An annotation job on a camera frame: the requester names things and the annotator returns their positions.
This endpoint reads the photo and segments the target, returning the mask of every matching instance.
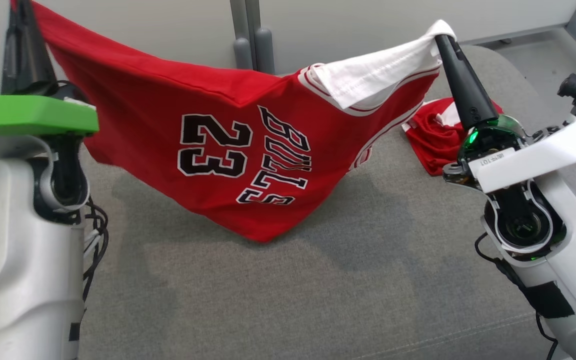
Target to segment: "white label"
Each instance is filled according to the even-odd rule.
[[[506,148],[506,150],[491,153],[485,157],[468,162],[468,167],[470,168],[472,175],[474,175],[475,178],[478,178],[478,174],[481,168],[484,166],[489,166],[490,164],[493,164],[500,159],[507,158],[514,152],[514,148]]]
[[[75,98],[71,98],[71,97],[66,96],[66,97],[63,98],[63,100],[64,100],[66,103],[73,103],[73,104],[77,104],[77,105],[82,105],[82,107],[89,107],[90,109],[92,109],[92,110],[94,110],[94,111],[97,111],[97,107],[96,107],[96,106],[91,105],[91,104],[89,104],[89,103],[87,103],[87,102],[83,102],[83,101],[80,101],[80,100],[76,100]]]

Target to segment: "folded red and white garment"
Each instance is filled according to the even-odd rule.
[[[493,105],[499,114],[503,113],[494,101]],[[421,165],[432,176],[442,175],[446,164],[457,161],[459,148],[466,139],[452,97],[423,103],[402,128]]]
[[[439,20],[404,45],[277,77],[159,59],[34,10],[96,106],[100,131],[85,142],[94,159],[259,242],[306,218],[413,116],[439,73],[434,36],[454,36]]]

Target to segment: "green led light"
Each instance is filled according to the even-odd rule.
[[[479,134],[480,134],[480,132],[478,132],[478,131],[471,133],[470,138],[468,139],[468,142],[472,144],[475,141],[475,139],[477,139],[477,135],[479,135]]]

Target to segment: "gray floor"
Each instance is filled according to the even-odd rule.
[[[519,69],[551,112],[553,124],[562,123],[572,109],[572,99],[558,96],[557,90],[562,80],[576,74],[576,42],[566,30],[521,36],[508,45],[500,41],[481,45],[500,53]]]

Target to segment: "gray cushion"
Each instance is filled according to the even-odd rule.
[[[526,129],[564,118],[503,57],[464,50]],[[446,96],[442,75],[427,98]],[[87,152],[82,161],[110,217],[84,360],[534,360],[550,347],[519,290],[473,249],[484,196],[430,177],[400,129],[306,221],[265,245]],[[576,188],[576,166],[564,172]]]

